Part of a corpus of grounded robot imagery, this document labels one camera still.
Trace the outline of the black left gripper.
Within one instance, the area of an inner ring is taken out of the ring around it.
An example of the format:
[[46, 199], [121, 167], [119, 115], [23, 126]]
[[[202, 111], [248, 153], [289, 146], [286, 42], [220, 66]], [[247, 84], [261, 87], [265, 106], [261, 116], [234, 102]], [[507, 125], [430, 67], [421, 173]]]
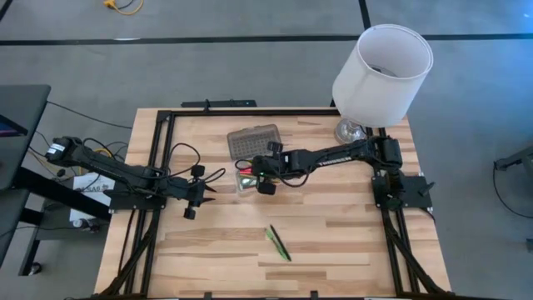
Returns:
[[215, 189], [205, 185], [204, 181], [201, 179], [205, 173], [205, 167], [202, 165], [195, 165], [192, 167], [191, 175], [192, 181], [190, 182], [187, 190], [186, 200], [188, 201], [187, 207], [185, 208], [183, 217], [188, 220], [194, 220], [196, 217], [195, 208], [199, 208], [203, 203], [208, 203], [210, 201], [215, 201], [213, 197], [204, 197], [205, 189], [210, 192], [217, 193]]

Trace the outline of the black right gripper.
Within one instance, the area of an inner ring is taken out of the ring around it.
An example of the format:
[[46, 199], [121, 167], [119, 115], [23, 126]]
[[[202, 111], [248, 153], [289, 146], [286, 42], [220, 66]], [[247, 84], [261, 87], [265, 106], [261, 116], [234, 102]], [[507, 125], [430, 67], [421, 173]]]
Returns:
[[256, 189], [260, 194], [274, 195], [276, 180], [288, 187], [290, 184], [281, 175], [283, 145], [280, 142], [268, 142], [267, 149], [272, 152], [271, 156], [257, 155], [252, 159], [252, 175], [257, 179]]

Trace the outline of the green-handled scissors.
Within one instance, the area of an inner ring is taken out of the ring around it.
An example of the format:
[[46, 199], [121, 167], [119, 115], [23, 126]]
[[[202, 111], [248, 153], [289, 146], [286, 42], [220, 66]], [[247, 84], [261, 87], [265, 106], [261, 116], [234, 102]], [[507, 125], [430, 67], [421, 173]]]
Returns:
[[257, 187], [257, 177], [249, 175], [238, 175], [237, 176], [238, 188], [241, 191], [248, 190], [251, 188]]

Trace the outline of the clear plastic box grey lid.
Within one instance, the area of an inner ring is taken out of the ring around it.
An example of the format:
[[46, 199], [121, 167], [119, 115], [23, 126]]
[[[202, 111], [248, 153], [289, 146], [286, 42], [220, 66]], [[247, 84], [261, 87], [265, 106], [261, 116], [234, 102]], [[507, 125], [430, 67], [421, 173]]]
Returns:
[[244, 195], [255, 190], [255, 188], [251, 188], [241, 191], [238, 188], [237, 176], [253, 176], [252, 173], [240, 173], [239, 169], [252, 168], [252, 159], [257, 155], [272, 155], [272, 152], [267, 149], [268, 142], [281, 143], [281, 135], [275, 124], [248, 127], [227, 134], [227, 144], [235, 168], [238, 194]]

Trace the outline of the black mounting bar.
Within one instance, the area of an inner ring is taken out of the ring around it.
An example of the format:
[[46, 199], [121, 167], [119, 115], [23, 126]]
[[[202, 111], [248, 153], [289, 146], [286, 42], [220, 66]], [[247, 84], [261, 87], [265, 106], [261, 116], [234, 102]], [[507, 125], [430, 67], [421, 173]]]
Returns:
[[181, 107], [182, 108], [202, 108], [202, 109], [256, 108], [257, 102], [251, 99], [245, 99], [245, 100], [228, 99], [228, 100], [213, 100], [213, 101], [209, 99], [205, 99], [203, 101], [197, 101], [197, 102], [182, 102]]

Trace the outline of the white printed sign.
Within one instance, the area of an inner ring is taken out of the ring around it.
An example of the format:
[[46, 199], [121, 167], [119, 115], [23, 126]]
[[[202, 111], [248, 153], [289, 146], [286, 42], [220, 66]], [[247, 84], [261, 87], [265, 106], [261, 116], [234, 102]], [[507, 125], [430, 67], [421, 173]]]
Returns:
[[112, 190], [114, 185], [115, 182], [112, 179], [90, 172], [75, 177], [72, 188], [109, 207], [111, 198], [104, 192]]

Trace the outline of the table lamp white shade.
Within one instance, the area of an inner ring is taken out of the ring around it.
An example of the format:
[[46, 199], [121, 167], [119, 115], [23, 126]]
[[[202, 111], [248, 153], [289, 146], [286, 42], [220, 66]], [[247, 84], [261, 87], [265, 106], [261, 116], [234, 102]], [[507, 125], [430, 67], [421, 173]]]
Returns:
[[341, 115], [336, 140], [353, 143], [368, 136], [368, 127], [399, 123], [433, 63], [427, 40], [408, 27], [382, 24], [364, 31], [332, 85]]

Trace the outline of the black desk leg beam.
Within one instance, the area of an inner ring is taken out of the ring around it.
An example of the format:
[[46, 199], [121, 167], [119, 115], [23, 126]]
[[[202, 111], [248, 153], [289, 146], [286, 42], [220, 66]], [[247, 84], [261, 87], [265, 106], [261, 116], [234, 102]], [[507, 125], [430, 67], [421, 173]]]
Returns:
[[108, 206], [24, 167], [17, 170], [12, 185], [103, 221], [112, 218]]

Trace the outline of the black desk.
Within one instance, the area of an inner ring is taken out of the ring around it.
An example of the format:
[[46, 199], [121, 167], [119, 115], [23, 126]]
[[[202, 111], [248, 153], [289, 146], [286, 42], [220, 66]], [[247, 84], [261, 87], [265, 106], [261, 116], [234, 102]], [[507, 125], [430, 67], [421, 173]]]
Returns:
[[12, 181], [22, 167], [50, 92], [48, 85], [0, 85], [0, 114], [27, 129], [27, 136], [0, 137], [0, 267], [30, 193], [15, 188]]

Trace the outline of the dark screen on desk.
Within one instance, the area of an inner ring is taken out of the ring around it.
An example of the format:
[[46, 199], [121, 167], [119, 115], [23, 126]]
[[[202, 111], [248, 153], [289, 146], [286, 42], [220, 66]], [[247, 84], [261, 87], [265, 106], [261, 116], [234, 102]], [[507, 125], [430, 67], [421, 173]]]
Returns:
[[27, 136], [27, 129], [0, 114], [0, 138]]

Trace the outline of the black stand leg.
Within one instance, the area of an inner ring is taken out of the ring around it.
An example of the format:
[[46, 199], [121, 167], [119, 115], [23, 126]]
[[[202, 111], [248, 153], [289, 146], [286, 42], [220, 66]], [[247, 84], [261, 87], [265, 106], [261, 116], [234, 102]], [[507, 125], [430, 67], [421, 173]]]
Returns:
[[528, 173], [533, 175], [533, 146], [495, 161], [496, 170], [500, 171], [505, 171], [515, 165], [522, 165]]

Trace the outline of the black aluminium table frame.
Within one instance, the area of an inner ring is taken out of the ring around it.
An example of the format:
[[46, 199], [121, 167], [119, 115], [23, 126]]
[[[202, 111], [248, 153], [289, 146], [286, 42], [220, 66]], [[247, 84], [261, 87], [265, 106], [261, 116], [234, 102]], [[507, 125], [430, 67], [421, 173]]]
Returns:
[[371, 168], [346, 162], [316, 170], [301, 187], [280, 186], [272, 196], [237, 193], [227, 134], [275, 124], [285, 149], [318, 150], [336, 144], [336, 109], [180, 109], [173, 121], [154, 108], [137, 111], [127, 162], [170, 167], [201, 163], [207, 173], [225, 168], [212, 184], [215, 198], [183, 217], [186, 204], [171, 199], [161, 213], [151, 266], [137, 265], [133, 292], [148, 274], [150, 298], [265, 298], [394, 296], [409, 287], [402, 257], [389, 256], [382, 214], [374, 203]]

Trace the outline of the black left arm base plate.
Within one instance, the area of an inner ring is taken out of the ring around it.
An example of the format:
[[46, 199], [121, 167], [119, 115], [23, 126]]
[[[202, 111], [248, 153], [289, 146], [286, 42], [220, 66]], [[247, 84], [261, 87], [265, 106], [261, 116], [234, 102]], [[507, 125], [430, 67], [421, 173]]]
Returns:
[[117, 183], [113, 189], [104, 191], [104, 194], [111, 198], [112, 210], [157, 210], [167, 205], [165, 197], [156, 196], [150, 191], [144, 192], [138, 188], [127, 187], [121, 183]]

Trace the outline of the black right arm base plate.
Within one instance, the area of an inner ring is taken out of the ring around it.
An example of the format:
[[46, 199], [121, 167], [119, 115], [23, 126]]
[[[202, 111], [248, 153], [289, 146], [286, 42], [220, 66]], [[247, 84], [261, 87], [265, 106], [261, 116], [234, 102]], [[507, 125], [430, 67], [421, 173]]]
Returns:
[[375, 203], [379, 208], [396, 211], [399, 208], [431, 208], [430, 190], [435, 183], [422, 176], [405, 176], [396, 179], [388, 175], [371, 179]]

